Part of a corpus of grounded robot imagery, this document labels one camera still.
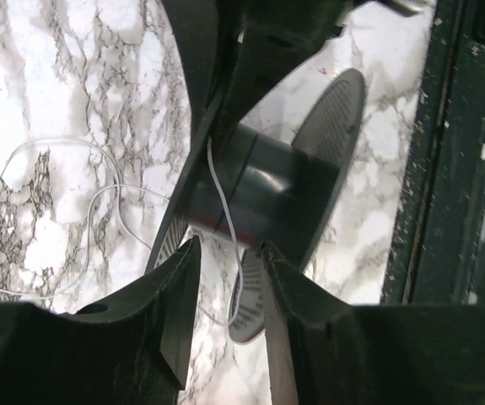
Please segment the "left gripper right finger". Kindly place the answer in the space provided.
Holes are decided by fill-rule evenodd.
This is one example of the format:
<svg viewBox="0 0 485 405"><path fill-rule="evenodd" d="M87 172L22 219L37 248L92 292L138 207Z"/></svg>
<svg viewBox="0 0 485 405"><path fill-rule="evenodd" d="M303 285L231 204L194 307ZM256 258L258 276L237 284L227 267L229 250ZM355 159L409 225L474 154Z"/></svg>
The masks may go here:
<svg viewBox="0 0 485 405"><path fill-rule="evenodd" d="M350 305L260 252L276 404L485 404L485 305Z"/></svg>

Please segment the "black filament spool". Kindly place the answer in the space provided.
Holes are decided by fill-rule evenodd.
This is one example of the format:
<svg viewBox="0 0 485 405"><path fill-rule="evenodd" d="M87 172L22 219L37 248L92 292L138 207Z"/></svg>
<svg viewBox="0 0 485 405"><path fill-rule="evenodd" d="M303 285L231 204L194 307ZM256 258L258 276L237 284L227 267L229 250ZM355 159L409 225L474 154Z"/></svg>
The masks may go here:
<svg viewBox="0 0 485 405"><path fill-rule="evenodd" d="M347 178L365 98L363 74L349 68L321 94L291 143L241 124L208 158L207 135L196 137L149 262L164 262L189 227L235 237L244 251L229 308L234 342L248 343L264 327L261 244L274 244L298 270L310 261Z"/></svg>

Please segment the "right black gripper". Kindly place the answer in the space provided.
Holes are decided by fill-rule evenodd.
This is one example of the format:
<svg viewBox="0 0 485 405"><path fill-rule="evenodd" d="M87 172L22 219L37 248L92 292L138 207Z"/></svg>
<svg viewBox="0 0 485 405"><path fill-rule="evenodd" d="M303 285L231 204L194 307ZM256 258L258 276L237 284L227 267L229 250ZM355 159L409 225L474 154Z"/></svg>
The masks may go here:
<svg viewBox="0 0 485 405"><path fill-rule="evenodd" d="M342 32L360 1L165 1L197 132L215 92L226 92L219 132Z"/></svg>

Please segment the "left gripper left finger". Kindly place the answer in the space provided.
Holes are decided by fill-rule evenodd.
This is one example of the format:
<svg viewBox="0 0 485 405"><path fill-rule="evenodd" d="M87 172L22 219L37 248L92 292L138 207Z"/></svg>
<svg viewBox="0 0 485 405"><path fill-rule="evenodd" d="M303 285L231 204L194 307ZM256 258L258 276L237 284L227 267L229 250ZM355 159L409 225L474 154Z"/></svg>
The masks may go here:
<svg viewBox="0 0 485 405"><path fill-rule="evenodd" d="M0 404L174 404L186 386L201 245L75 314L0 302Z"/></svg>

